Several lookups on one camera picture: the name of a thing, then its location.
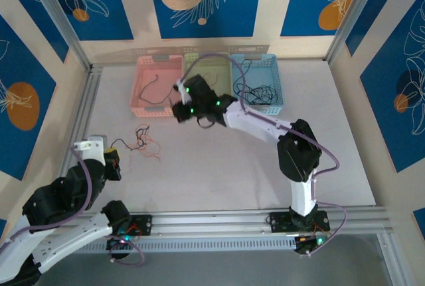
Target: white robotic arm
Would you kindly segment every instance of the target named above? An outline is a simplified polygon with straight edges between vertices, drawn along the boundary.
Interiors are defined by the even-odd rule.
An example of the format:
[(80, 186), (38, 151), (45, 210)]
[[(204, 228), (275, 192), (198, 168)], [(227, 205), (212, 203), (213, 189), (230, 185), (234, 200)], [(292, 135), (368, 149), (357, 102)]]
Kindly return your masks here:
[[(303, 228), (309, 226), (317, 211), (311, 186), (321, 150), (305, 140), (315, 140), (308, 123), (300, 119), (295, 123), (272, 119), (252, 108), (243, 108), (240, 101), (230, 95), (218, 97), (199, 75), (185, 82), (178, 81), (175, 89), (182, 97), (182, 102), (173, 106), (174, 116), (179, 122), (192, 117), (196, 117), (198, 122), (206, 118), (211, 123), (239, 129), (273, 146), (277, 145), (280, 169), (291, 183), (290, 209), (298, 217), (298, 224)], [(288, 130), (302, 133), (305, 137), (297, 137)]]
[[(258, 111), (255, 111), (255, 114), (269, 119), (267, 115)], [(291, 123), (288, 121), (279, 119), (274, 119), (274, 121), (278, 126), (283, 125), (288, 129), (292, 128)], [(233, 102), (227, 107), (227, 111), (224, 114), (224, 122), (229, 128), (245, 131), (273, 146), (276, 146), (279, 143), (280, 137), (287, 134), (287, 131), (283, 129), (273, 127), (269, 123), (258, 119), (257, 117), (246, 114), (239, 101)], [(307, 216), (315, 206), (315, 202), (311, 196), (311, 182), (314, 172), (315, 169), (310, 172), (305, 182), (296, 182), (294, 180), (290, 181), (292, 190), (291, 209), (301, 216)]]
[[(87, 222), (45, 240), (58, 226), (75, 217), (87, 198), (90, 199), (87, 209), (90, 208), (106, 180), (121, 179), (118, 153), (115, 149), (105, 151), (105, 142), (103, 136), (91, 136), (74, 144), (81, 152), (90, 179), (78, 165), (66, 177), (37, 189), (29, 198), (14, 230), (0, 245), (0, 286), (34, 285), (41, 274), (62, 258), (128, 226), (131, 216), (124, 204), (111, 201)], [(92, 183), (90, 197), (87, 197), (88, 180)]]

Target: pink basket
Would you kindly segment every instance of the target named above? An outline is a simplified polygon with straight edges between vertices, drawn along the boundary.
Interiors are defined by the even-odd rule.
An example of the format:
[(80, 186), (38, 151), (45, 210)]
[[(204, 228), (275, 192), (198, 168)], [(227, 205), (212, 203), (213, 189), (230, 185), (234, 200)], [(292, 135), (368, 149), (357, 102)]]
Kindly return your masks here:
[(137, 117), (170, 117), (170, 100), (180, 101), (171, 88), (183, 73), (183, 57), (179, 55), (141, 56), (131, 89), (130, 108)]

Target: green basket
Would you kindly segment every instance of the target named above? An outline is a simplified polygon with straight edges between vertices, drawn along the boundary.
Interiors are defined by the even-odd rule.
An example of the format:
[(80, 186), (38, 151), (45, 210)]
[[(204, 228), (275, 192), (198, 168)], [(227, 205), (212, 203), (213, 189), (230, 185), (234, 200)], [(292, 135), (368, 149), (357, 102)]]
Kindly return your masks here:
[[(218, 52), (227, 58), (230, 57), (227, 52)], [(202, 56), (202, 53), (189, 52), (185, 54), (185, 72), (191, 64)], [(206, 57), (200, 60), (191, 70), (186, 79), (201, 75), (208, 85), (213, 89), (218, 96), (223, 94), (232, 94), (232, 70), (230, 60), (222, 57)]]

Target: plastic storage basket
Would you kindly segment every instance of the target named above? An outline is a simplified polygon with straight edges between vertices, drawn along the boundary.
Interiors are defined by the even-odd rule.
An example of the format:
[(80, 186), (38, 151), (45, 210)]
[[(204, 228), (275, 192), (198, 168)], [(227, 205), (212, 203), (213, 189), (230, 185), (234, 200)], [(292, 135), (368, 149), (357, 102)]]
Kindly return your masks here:
[[(277, 115), (284, 105), (284, 94), (280, 84), (278, 60), (273, 54), (233, 54), (231, 59), (242, 65), (247, 90), (245, 102), (266, 115)], [(232, 64), (232, 95), (240, 99), (242, 75)]]
[(130, 108), (137, 117), (169, 117), (181, 97), (171, 90), (183, 73), (183, 57), (179, 55), (141, 56), (131, 89)]
[[(217, 54), (229, 57), (227, 52), (219, 52)], [(201, 53), (190, 52), (185, 54), (185, 72), (190, 65), (201, 56)], [(218, 96), (229, 94), (232, 92), (232, 70), (230, 68), (230, 60), (222, 57), (206, 57), (200, 60), (192, 68), (186, 79), (200, 74), (213, 89)]]

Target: blue basket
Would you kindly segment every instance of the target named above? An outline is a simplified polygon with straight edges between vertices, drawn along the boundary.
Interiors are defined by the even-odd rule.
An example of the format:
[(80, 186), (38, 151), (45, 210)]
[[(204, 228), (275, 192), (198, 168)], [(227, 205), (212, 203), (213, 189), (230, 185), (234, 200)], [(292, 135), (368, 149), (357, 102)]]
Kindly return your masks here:
[[(259, 88), (261, 86), (268, 86), (272, 88), (273, 93), (271, 97), (261, 98), (269, 102), (269, 104), (264, 105), (255, 105), (256, 96), (252, 94), (247, 94), (245, 91), (245, 99), (248, 98), (248, 101), (251, 101), (252, 104), (249, 104), (250, 107), (265, 113), (266, 115), (278, 115), (280, 110), (284, 106), (284, 93), (282, 91), (282, 85), (280, 84), (280, 75), (278, 68), (278, 60), (276, 55), (273, 54), (233, 54), (231, 59), (235, 60), (237, 63), (242, 65), (242, 70), (246, 72), (245, 79), (246, 85), (254, 88)], [(239, 69), (232, 64), (232, 95), (240, 99), (242, 89), (242, 78)]]

